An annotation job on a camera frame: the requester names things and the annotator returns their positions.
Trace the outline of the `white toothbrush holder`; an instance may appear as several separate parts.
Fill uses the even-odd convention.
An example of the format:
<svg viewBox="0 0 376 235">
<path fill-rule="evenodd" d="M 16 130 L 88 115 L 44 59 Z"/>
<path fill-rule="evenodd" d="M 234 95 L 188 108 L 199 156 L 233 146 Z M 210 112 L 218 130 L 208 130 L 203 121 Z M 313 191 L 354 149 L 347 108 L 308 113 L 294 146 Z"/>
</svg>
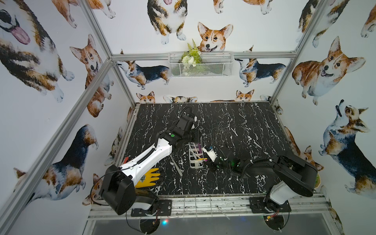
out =
<svg viewBox="0 0 376 235">
<path fill-rule="evenodd" d="M 199 153 L 198 151 L 198 143 L 189 143 L 189 163 L 190 163 L 190 168 L 192 169 L 200 169 L 203 168 L 204 166 L 204 161 L 196 161 L 197 159 L 204 158 L 204 154 Z"/>
</svg>

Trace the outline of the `grey toothbrush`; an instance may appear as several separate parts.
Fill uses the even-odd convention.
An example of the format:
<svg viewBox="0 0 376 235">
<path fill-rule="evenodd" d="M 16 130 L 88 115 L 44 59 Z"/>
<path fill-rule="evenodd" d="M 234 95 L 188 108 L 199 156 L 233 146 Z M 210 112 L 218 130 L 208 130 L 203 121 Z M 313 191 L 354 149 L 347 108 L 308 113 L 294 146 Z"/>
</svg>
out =
<svg viewBox="0 0 376 235">
<path fill-rule="evenodd" d="M 175 169 L 177 171 L 177 173 L 180 175 L 180 177 L 183 177 L 183 174 L 182 174 L 182 171 L 181 169 L 179 168 L 179 166 L 177 165 L 177 163 L 174 161 L 172 155 L 170 155 L 170 159 L 172 160 L 174 166 L 175 166 Z"/>
</svg>

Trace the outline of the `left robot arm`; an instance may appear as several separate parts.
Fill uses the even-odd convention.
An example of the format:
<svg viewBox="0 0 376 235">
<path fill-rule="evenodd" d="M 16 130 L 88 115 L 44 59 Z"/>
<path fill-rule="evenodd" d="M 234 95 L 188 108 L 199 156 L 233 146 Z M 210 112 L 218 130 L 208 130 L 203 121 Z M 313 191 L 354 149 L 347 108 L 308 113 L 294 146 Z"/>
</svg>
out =
<svg viewBox="0 0 376 235">
<path fill-rule="evenodd" d="M 111 165 L 103 177 L 99 195 L 118 215 L 140 209 L 154 215 L 159 198 L 149 191 L 137 191 L 136 185 L 160 160 L 172 153 L 178 142 L 192 142 L 197 128 L 195 114 L 182 115 L 166 131 L 157 135 L 153 145 L 133 160 L 117 167 Z"/>
</svg>

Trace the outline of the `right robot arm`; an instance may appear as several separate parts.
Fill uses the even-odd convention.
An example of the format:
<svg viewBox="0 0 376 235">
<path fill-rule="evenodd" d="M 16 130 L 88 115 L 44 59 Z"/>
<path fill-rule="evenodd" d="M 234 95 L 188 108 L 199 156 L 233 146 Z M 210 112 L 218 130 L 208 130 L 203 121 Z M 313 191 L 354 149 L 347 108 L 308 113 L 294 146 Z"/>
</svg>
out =
<svg viewBox="0 0 376 235">
<path fill-rule="evenodd" d="M 318 169 L 294 154 L 246 160 L 235 158 L 217 146 L 204 147 L 203 152 L 216 167 L 240 179 L 267 173 L 278 176 L 281 181 L 268 190 L 261 203 L 269 212 L 296 196 L 313 196 Z"/>
</svg>

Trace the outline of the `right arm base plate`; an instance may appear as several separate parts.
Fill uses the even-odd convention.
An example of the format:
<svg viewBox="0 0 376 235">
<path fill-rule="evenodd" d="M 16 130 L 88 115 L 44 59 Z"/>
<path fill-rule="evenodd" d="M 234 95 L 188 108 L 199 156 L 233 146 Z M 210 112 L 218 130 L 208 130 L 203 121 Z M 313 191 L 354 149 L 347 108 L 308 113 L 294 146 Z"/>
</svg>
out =
<svg viewBox="0 0 376 235">
<path fill-rule="evenodd" d="M 291 212 L 291 206 L 288 201 L 279 205 L 269 198 L 265 197 L 250 197 L 250 209 L 252 213 L 276 213 L 276 212 Z"/>
</svg>

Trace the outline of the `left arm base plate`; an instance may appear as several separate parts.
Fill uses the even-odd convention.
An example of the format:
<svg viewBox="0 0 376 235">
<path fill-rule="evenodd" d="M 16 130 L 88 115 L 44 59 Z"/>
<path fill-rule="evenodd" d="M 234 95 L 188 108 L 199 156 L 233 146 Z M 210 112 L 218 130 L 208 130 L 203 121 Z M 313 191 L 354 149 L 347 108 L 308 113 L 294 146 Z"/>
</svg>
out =
<svg viewBox="0 0 376 235">
<path fill-rule="evenodd" d="M 172 200 L 157 199 L 152 202 L 135 202 L 131 209 L 132 217 L 170 216 Z"/>
</svg>

